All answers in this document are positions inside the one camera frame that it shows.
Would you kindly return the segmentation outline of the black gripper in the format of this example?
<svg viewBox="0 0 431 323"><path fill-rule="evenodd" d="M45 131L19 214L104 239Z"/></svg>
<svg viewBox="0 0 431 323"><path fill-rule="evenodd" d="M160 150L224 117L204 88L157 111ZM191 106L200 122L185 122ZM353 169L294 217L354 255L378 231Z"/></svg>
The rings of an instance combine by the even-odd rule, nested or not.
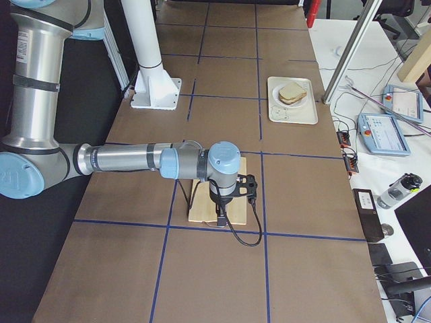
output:
<svg viewBox="0 0 431 323"><path fill-rule="evenodd" d="M226 226L226 217L227 217L227 207L226 205L230 203L234 196L229 194L227 196L218 196L216 193L210 191L209 192L210 199L215 203L215 212L217 215L217 226L225 227Z"/></svg>

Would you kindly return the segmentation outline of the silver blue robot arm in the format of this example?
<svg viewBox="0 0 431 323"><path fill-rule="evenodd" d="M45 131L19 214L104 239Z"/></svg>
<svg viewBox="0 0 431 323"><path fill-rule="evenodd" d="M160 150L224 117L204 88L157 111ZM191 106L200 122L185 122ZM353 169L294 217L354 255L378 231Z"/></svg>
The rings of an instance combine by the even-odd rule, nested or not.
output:
<svg viewBox="0 0 431 323"><path fill-rule="evenodd" d="M221 141L143 145L60 144L54 138L63 48L68 38L104 37L101 1L12 1L18 25L11 130L3 140L1 194L26 199L62 181L94 172L159 171L164 178L209 182L218 225L240 194L240 152Z"/></svg>

